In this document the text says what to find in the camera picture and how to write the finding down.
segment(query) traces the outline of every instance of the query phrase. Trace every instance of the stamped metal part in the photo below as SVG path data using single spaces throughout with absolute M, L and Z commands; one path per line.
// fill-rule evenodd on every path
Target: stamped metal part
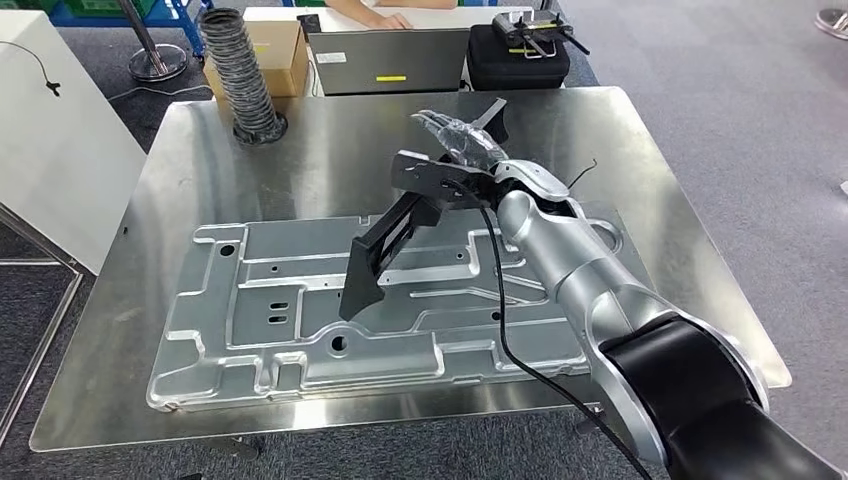
M 618 215 L 584 204 L 646 285 Z M 379 217 L 209 225 L 197 229 L 148 385 L 162 411 L 322 398 L 524 376 L 500 349 L 494 258 L 476 210 L 423 227 L 379 279 L 385 299 L 339 318 L 350 239 Z M 546 374 L 588 367 L 517 250 L 501 245 L 510 346 Z

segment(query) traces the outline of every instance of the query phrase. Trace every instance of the person's arm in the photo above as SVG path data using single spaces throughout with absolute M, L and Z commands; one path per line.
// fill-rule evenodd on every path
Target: person's arm
M 345 17 L 355 20 L 368 28 L 375 29 L 405 29 L 412 25 L 402 15 L 384 17 L 371 10 L 359 0 L 325 0 L 328 7 L 336 10 Z
M 457 0 L 379 0 L 376 6 L 450 10 L 456 8 L 456 3 Z

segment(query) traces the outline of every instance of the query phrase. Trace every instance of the black case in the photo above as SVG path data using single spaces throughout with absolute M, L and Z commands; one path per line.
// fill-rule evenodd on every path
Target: black case
M 570 67 L 562 42 L 557 43 L 556 56 L 528 60 L 524 54 L 509 53 L 491 25 L 471 27 L 468 74 L 474 90 L 559 88 Z

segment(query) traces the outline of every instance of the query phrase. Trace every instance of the yellow label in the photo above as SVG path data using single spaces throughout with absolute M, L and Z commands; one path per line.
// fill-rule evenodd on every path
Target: yellow label
M 406 75 L 377 75 L 378 82 L 405 82 Z

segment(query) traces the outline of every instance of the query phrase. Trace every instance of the cardboard box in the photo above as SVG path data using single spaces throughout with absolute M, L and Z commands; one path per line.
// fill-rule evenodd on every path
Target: cardboard box
M 303 87 L 308 71 L 308 56 L 306 54 L 306 39 L 298 21 L 246 21 L 245 27 L 259 71 L 268 85 L 272 98 L 299 97 L 303 95 Z M 226 100 L 224 87 L 215 69 L 215 63 L 207 56 L 203 67 L 206 81 L 212 88 L 215 98 L 221 104 Z

